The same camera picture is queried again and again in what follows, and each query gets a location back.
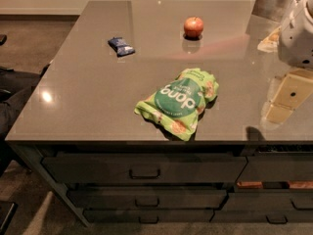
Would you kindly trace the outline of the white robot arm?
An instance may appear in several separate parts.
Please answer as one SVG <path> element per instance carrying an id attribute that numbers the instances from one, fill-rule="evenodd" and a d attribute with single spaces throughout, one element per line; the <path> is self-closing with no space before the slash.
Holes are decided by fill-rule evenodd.
<path id="1" fill-rule="evenodd" d="M 278 57 L 291 70 L 277 85 L 265 118 L 282 123 L 313 94 L 313 0 L 293 0 L 281 23 Z"/>

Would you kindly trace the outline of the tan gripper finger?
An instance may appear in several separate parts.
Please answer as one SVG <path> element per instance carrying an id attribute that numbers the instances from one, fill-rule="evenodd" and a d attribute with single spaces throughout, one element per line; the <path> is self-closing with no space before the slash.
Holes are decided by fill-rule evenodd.
<path id="1" fill-rule="evenodd" d="M 295 69 L 288 72 L 269 100 L 265 118 L 270 122 L 283 123 L 312 94 L 312 70 Z"/>

